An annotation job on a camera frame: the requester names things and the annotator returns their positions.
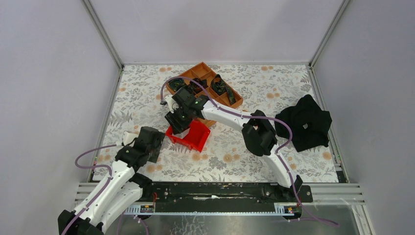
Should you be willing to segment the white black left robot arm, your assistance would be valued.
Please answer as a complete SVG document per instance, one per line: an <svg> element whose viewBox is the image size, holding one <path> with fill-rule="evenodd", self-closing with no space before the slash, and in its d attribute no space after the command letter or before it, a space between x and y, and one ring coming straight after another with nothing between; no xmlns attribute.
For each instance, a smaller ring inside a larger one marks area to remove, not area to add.
<svg viewBox="0 0 415 235"><path fill-rule="evenodd" d="M163 132L144 126L138 134L124 132L108 171L92 192L72 211L58 216L61 235L103 235L110 225L135 201L151 197L152 181L138 170L156 162L165 138Z"/></svg>

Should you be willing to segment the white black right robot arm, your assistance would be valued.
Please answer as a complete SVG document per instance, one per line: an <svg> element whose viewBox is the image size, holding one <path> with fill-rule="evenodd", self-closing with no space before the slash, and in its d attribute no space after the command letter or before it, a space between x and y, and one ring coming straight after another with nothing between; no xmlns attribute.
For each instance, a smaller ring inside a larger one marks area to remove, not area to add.
<svg viewBox="0 0 415 235"><path fill-rule="evenodd" d="M162 98L161 105L169 108L165 119L175 135L189 129L191 122L197 118L213 120L239 131L247 150L263 157L272 170L276 182L282 186L281 197L288 202L299 197L303 181L281 156L282 146L278 144L276 130L271 124L278 122L278 119L267 117L260 110L254 113L238 111L215 102L210 96L195 97L185 88Z"/></svg>

